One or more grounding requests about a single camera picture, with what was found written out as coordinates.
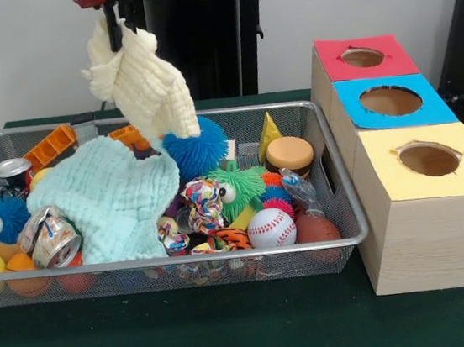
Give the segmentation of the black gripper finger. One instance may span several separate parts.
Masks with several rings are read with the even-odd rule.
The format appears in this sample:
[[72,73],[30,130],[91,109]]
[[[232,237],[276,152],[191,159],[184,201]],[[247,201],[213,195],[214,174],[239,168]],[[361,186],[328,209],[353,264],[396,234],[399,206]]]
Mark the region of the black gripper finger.
[[105,2],[103,5],[103,12],[106,19],[106,26],[108,29],[108,39],[109,39],[109,47],[111,51],[118,52],[122,47],[122,39],[121,39],[121,32],[120,27],[118,24],[118,20],[116,19],[116,12],[114,11],[114,3],[113,2]]
[[137,27],[135,24],[135,10],[133,0],[121,0],[120,4],[122,18],[124,19],[124,25],[126,26],[126,28],[136,33]]

